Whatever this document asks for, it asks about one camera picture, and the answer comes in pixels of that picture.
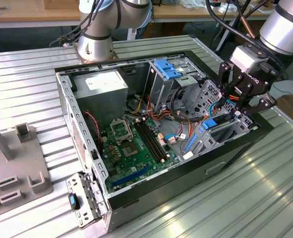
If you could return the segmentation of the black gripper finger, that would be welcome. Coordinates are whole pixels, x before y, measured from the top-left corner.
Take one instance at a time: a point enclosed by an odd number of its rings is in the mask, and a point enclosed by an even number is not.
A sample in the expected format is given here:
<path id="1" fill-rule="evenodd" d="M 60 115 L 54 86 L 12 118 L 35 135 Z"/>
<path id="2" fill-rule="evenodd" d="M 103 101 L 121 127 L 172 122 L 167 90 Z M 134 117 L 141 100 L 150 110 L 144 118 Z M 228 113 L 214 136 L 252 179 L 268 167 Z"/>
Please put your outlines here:
<path id="1" fill-rule="evenodd" d="M 257 114 L 266 109 L 269 109 L 277 104 L 277 101 L 271 97 L 268 91 L 268 85 L 261 84 L 257 86 L 252 83 L 248 83 L 246 86 L 240 89 L 241 95 L 239 97 L 239 102 L 235 107 L 235 114 L 243 114 L 245 116 Z M 250 100 L 254 96 L 261 96 L 259 102 L 256 106 L 249 106 Z"/>
<path id="2" fill-rule="evenodd" d="M 243 73 L 241 69 L 228 62 L 221 63 L 216 86 L 221 93 L 221 98 L 216 103 L 216 106 L 220 107 L 235 92 L 235 89 L 243 92 Z"/>

